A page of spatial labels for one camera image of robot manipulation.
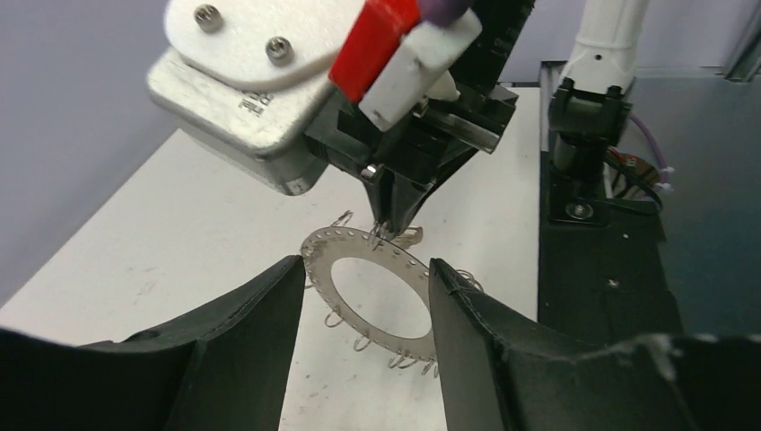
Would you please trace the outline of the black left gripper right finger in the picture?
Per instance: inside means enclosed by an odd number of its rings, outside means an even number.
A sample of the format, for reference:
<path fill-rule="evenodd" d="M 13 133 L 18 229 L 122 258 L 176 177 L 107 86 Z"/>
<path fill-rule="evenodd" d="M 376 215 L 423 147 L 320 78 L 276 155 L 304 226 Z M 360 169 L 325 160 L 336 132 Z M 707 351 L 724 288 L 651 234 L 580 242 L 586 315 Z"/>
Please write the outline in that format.
<path fill-rule="evenodd" d="M 760 337 L 646 334 L 599 347 L 541 325 L 432 259 L 450 430 L 757 430 Z"/>

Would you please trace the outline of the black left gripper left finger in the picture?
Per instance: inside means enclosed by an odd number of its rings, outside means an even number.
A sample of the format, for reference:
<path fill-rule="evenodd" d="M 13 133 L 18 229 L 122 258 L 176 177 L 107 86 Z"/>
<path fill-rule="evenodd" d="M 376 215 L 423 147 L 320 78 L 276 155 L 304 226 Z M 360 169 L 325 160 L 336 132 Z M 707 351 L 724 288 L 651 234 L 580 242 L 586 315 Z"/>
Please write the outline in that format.
<path fill-rule="evenodd" d="M 4 430 L 276 430 L 300 325 L 301 257 L 120 341 L 1 332 Z"/>

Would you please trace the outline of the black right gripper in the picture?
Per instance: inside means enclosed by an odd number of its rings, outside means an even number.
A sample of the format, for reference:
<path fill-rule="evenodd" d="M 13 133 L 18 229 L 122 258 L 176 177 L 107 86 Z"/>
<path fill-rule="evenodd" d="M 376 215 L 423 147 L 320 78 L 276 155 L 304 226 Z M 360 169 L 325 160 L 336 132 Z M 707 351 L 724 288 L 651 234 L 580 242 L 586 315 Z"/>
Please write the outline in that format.
<path fill-rule="evenodd" d="M 499 78 L 533 9 L 464 1 L 443 26 L 423 1 L 363 5 L 304 136 L 318 159 L 364 182 L 374 227 L 400 235 L 436 184 L 496 149 L 519 99 Z"/>

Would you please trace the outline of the metal disc with keyrings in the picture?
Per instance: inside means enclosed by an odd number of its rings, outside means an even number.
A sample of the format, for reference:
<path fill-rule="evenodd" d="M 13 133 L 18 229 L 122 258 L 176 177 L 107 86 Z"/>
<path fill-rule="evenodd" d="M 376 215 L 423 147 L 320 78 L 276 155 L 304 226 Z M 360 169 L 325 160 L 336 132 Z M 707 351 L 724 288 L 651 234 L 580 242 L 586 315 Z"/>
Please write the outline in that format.
<path fill-rule="evenodd" d="M 423 241 L 423 228 L 390 238 L 385 225 L 355 225 L 353 215 L 345 211 L 309 233 L 299 248 L 305 287 L 324 308 L 322 326 L 345 329 L 356 353 L 371 347 L 389 353 L 390 370 L 416 367 L 422 376 L 439 378 L 430 269 L 412 252 Z"/>

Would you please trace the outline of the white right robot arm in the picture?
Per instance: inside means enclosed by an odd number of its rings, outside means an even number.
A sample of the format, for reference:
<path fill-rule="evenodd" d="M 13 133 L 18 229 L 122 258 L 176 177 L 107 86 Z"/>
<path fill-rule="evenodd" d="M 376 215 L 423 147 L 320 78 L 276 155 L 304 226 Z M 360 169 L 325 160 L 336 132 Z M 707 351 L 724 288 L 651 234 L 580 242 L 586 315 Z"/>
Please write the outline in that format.
<path fill-rule="evenodd" d="M 393 239 L 478 152 L 492 153 L 514 112 L 503 67 L 530 1 L 367 1 L 328 77 L 335 93 L 305 132 L 310 152 L 364 186 L 372 236 Z M 644 1 L 589 1 L 548 108 L 558 137 L 551 217 L 602 225 L 608 149 L 631 109 Z"/>

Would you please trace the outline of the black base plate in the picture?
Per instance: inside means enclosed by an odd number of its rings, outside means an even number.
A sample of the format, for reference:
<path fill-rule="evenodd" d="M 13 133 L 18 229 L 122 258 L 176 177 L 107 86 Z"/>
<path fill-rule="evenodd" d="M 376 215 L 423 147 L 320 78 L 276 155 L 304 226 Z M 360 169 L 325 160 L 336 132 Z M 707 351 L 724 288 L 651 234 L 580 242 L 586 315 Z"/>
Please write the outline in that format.
<path fill-rule="evenodd" d="M 538 322 L 597 345 L 683 332 L 661 263 L 656 204 L 605 199 L 592 204 L 590 219 L 576 220 L 567 188 L 541 153 Z"/>

